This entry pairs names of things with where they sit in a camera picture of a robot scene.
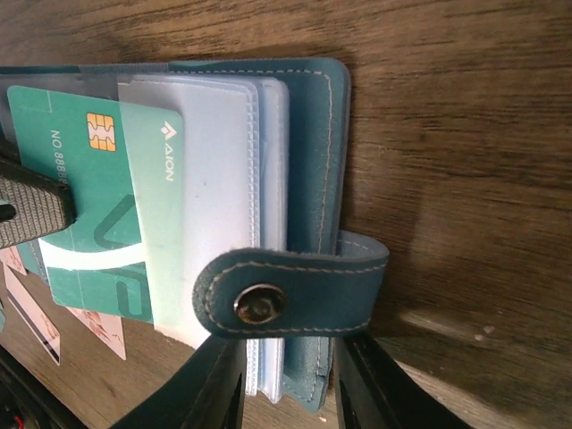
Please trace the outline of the blue leather card holder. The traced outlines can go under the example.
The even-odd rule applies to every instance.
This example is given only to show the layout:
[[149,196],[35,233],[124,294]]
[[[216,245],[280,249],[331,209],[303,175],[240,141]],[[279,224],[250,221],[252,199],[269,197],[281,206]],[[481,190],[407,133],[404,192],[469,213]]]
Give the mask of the blue leather card holder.
[[[182,230],[149,324],[193,349],[211,336],[245,339],[245,392],[316,412],[332,340],[367,328],[389,258],[339,228],[348,69],[332,58],[4,67],[1,134],[20,157],[12,85],[116,99],[128,84],[184,122]],[[40,239],[18,250],[48,284]]]

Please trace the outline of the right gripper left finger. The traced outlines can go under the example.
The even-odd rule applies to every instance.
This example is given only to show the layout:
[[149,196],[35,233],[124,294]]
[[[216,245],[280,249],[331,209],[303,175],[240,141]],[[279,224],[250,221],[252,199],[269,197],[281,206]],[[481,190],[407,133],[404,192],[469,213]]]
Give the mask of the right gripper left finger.
[[246,342],[211,336],[113,428],[241,428],[246,372]]

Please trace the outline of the teal vertical card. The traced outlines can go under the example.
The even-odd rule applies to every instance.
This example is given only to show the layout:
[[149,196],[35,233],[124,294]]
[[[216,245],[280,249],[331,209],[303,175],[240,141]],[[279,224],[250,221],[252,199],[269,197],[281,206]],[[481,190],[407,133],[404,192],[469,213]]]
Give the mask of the teal vertical card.
[[133,85],[116,99],[12,85],[21,162],[71,188],[76,221],[38,242],[53,300],[146,323],[179,243],[180,111]]

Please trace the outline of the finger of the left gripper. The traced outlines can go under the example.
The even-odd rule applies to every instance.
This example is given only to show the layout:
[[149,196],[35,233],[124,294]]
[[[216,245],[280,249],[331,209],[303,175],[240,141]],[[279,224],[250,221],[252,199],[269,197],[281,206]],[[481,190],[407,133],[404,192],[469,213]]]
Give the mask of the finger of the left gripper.
[[72,189],[54,171],[22,164],[16,147],[1,139],[1,248],[70,228],[77,221]]

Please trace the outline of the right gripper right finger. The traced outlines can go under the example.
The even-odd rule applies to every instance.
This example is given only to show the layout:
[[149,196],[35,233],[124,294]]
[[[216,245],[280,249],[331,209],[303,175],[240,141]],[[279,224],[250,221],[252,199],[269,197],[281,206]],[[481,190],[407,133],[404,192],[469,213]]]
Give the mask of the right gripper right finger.
[[340,428],[468,428],[422,389],[367,333],[338,337],[333,348]]

